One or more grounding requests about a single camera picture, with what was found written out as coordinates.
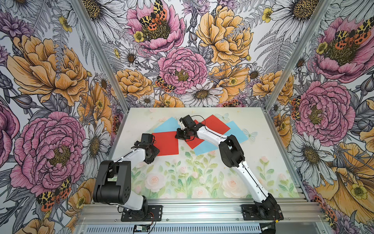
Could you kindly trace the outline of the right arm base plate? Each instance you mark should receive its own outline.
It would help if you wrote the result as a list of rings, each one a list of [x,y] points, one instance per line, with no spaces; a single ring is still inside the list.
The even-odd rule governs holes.
[[[264,207],[262,204],[243,204],[241,205],[241,213],[243,219],[248,220],[266,220],[279,222],[284,220],[282,210],[278,204],[271,205],[269,208]]]

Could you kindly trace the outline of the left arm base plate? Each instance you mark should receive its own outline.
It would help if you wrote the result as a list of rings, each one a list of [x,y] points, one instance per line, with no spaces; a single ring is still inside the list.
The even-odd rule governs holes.
[[[140,221],[161,221],[163,206],[162,205],[148,205],[147,208],[134,211],[125,209],[122,212],[122,222],[140,222]]]

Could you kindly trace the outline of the red paper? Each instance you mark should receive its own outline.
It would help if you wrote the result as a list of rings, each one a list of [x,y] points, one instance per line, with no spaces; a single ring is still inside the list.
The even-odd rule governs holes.
[[[204,124],[199,123],[199,122],[195,123],[195,125],[198,125],[199,129],[205,126]],[[203,140],[199,139],[199,137],[193,140],[186,140],[186,143],[191,147],[191,149],[194,149],[197,145],[199,145],[202,142]]]
[[[224,135],[226,132],[230,130],[230,127],[228,127],[225,123],[223,123],[214,115],[211,115],[207,119],[202,121],[202,124],[204,124],[210,130],[221,135]]]
[[[179,144],[176,131],[153,133],[155,138],[154,146],[160,151],[158,157],[179,154]]]

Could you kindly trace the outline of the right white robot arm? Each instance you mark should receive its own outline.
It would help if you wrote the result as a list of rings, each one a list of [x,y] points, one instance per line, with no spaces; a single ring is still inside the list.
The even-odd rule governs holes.
[[[214,132],[203,123],[196,123],[190,115],[181,118],[179,122],[180,128],[177,129],[176,139],[190,140],[199,138],[219,148],[224,165],[232,168],[237,173],[252,195],[258,210],[258,217],[274,222],[284,219],[276,199],[260,184],[245,161],[244,151],[234,135],[226,136]]]

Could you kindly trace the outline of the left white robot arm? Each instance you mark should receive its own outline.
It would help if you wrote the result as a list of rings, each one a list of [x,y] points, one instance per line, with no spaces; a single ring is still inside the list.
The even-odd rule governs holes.
[[[94,203],[115,205],[122,208],[122,214],[128,215],[131,221],[139,218],[141,221],[155,215],[148,205],[147,198],[135,193],[131,188],[132,169],[144,162],[154,162],[160,150],[155,147],[155,136],[143,134],[131,150],[117,161],[101,162],[93,190]]]

